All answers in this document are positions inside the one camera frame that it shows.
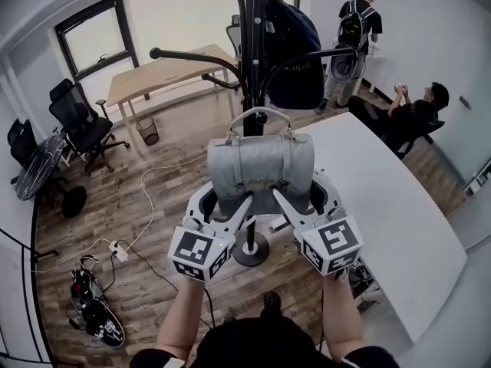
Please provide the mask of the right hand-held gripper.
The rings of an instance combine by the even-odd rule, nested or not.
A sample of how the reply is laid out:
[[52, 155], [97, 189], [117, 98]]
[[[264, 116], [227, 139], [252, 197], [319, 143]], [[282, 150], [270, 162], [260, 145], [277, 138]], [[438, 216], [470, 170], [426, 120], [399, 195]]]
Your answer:
[[355, 263], [363, 247], [363, 239], [354, 217], [341, 205], [337, 189], [330, 180], [313, 177], [311, 204], [321, 215], [313, 223], [313, 214], [303, 215], [277, 189], [272, 194], [285, 219], [293, 227], [300, 252], [322, 276], [335, 274]]

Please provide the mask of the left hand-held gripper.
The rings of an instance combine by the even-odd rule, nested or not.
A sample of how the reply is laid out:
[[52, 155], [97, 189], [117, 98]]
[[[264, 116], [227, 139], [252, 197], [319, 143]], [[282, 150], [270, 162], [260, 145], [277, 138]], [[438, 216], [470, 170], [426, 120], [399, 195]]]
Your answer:
[[236, 233], [249, 214], [253, 195], [246, 196], [225, 218], [206, 221], [216, 207], [216, 193], [207, 183], [191, 195], [186, 217], [175, 228], [168, 259], [178, 273], [198, 281], [211, 281], [230, 259]]

